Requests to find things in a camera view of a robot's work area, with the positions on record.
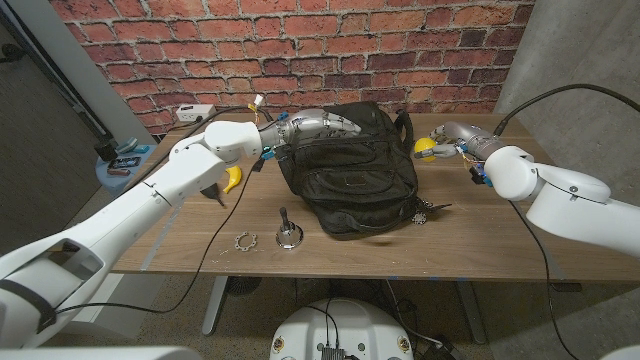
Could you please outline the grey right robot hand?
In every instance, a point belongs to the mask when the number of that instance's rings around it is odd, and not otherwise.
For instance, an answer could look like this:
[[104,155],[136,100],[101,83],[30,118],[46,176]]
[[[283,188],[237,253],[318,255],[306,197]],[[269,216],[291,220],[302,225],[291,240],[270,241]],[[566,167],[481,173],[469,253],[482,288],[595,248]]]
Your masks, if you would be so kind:
[[466,123],[449,121],[436,127],[429,138],[437,144],[425,150],[415,150],[415,158],[450,158],[466,152],[480,160],[486,160],[505,144],[489,132]]

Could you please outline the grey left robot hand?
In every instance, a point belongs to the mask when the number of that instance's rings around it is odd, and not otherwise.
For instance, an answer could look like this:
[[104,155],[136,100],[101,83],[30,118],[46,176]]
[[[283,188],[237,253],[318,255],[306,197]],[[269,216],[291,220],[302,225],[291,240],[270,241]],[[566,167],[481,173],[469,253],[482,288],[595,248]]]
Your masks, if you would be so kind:
[[295,145],[323,138],[353,137],[361,127],[323,109],[307,109],[276,120],[260,131],[264,146]]

